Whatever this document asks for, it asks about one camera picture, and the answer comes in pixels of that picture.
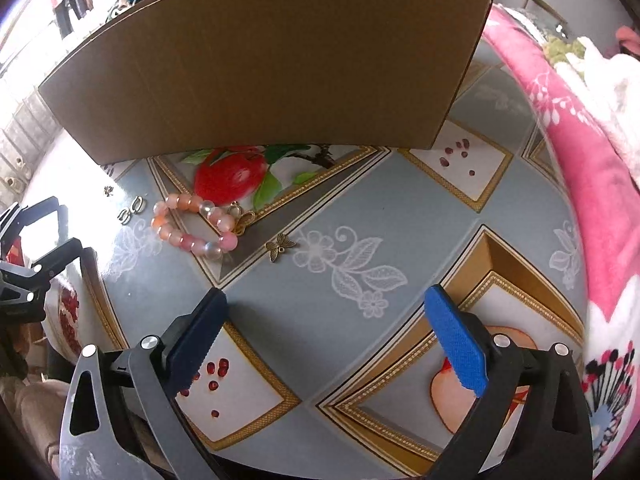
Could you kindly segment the beige jacket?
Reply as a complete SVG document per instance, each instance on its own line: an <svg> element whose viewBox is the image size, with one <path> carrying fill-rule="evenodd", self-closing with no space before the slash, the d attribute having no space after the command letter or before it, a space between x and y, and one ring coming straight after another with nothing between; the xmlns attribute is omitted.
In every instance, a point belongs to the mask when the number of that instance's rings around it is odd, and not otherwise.
<svg viewBox="0 0 640 480"><path fill-rule="evenodd" d="M1 399L37 454L60 476L60 433L69 384L56 379L25 384L1 378Z"/></svg>

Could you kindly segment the fruit-pattern blue tablecloth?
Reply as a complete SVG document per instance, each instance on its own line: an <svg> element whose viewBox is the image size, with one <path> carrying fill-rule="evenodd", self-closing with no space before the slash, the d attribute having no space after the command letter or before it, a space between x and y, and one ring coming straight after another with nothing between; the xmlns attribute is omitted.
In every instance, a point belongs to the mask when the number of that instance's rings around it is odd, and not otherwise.
<svg viewBox="0 0 640 480"><path fill-rule="evenodd" d="M145 210L122 226L137 195ZM573 215L523 92L488 44L429 151L297 144L98 166L53 144L26 200L62 212L38 258L76 237L52 341L132 346L219 287L230 316L177 402L216 457L288 476L423 474L473 396L423 312L441 284L520 346L582 352ZM265 244L298 246L271 263Z"/></svg>

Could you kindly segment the bronze butterfly charm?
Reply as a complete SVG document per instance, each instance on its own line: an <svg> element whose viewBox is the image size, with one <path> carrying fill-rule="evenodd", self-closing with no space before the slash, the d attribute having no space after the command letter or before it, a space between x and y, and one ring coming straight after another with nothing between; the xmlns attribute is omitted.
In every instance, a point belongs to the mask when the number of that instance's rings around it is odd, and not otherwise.
<svg viewBox="0 0 640 480"><path fill-rule="evenodd" d="M285 233L279 233L272 240L268 240L265 244L266 251L269 255L271 263L275 263L280 255L285 254L288 250L298 246L295 240L291 240Z"/></svg>

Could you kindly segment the pink floral quilt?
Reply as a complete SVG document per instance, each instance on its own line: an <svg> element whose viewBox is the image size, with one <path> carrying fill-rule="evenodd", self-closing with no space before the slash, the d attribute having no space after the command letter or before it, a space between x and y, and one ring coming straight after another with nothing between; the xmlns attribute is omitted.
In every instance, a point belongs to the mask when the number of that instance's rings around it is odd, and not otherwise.
<svg viewBox="0 0 640 480"><path fill-rule="evenodd" d="M575 211L588 297L584 360L610 361L602 379L582 373L600 474L639 423L639 193L584 104L501 6L483 37L525 92Z"/></svg>

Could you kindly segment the white fluffy blanket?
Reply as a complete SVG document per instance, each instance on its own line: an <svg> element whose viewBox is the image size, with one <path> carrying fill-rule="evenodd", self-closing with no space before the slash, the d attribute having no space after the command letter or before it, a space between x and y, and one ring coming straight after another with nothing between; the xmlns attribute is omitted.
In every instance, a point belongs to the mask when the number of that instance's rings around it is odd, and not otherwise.
<svg viewBox="0 0 640 480"><path fill-rule="evenodd" d="M605 58L585 36L578 37L576 44L584 48L584 55L566 52L554 69L639 185L639 61L623 53Z"/></svg>

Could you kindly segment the brown cardboard box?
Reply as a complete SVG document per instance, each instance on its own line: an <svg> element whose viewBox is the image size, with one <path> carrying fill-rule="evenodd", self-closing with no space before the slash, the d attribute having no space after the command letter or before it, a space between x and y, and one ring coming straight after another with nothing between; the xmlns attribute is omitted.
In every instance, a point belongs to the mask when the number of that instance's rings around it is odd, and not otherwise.
<svg viewBox="0 0 640 480"><path fill-rule="evenodd" d="M144 0L39 92L98 164L224 146L429 148L492 0Z"/></svg>

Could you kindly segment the wooden chair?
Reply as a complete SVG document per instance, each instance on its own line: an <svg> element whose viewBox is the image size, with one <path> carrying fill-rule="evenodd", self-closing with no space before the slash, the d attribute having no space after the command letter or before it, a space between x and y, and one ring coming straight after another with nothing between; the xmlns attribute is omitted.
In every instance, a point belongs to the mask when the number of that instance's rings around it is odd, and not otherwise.
<svg viewBox="0 0 640 480"><path fill-rule="evenodd" d="M556 36L567 38L570 36L568 21L559 11L544 0L524 0L523 9L533 13L549 30L553 30Z"/></svg>

